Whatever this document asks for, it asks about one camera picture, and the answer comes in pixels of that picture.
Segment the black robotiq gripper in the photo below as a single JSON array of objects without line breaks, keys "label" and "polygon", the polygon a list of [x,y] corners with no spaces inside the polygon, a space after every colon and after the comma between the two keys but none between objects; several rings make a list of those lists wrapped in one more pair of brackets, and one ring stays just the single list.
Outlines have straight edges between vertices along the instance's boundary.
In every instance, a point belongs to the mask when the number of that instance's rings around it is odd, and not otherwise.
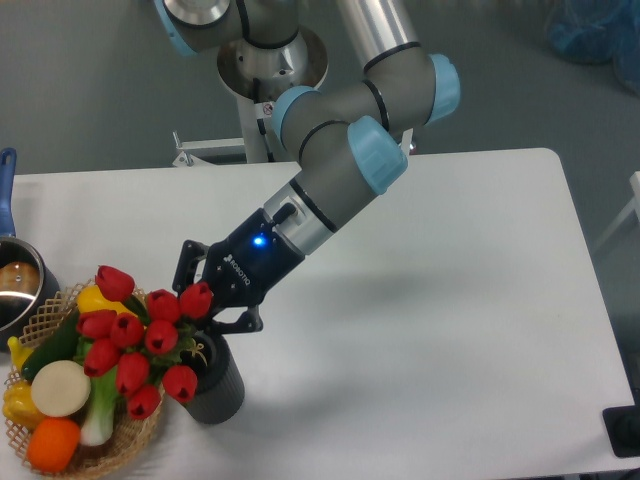
[{"label": "black robotiq gripper", "polygon": [[[210,247],[195,240],[182,244],[172,282],[176,293],[205,282],[213,293],[211,312],[198,323],[206,334],[249,334],[264,328],[259,304],[266,293],[305,259],[276,230],[294,214],[292,207],[281,207],[274,215],[260,208],[229,236]],[[202,279],[196,279],[203,262]],[[220,315],[227,308],[245,307],[233,322]]]}]

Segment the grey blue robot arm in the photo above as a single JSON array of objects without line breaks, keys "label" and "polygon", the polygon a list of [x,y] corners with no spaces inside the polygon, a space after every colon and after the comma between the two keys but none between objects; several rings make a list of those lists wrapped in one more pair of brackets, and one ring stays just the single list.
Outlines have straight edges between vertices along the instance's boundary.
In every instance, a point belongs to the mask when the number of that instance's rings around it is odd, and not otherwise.
[{"label": "grey blue robot arm", "polygon": [[399,137],[451,114],[460,81],[448,58],[428,55],[400,1],[342,1],[338,8],[362,80],[319,91],[326,50],[294,1],[159,1],[173,46],[218,52],[218,72],[252,125],[251,160],[283,153],[299,172],[226,239],[186,241],[173,280],[196,299],[195,324],[211,335],[258,331],[266,293],[406,170]]}]

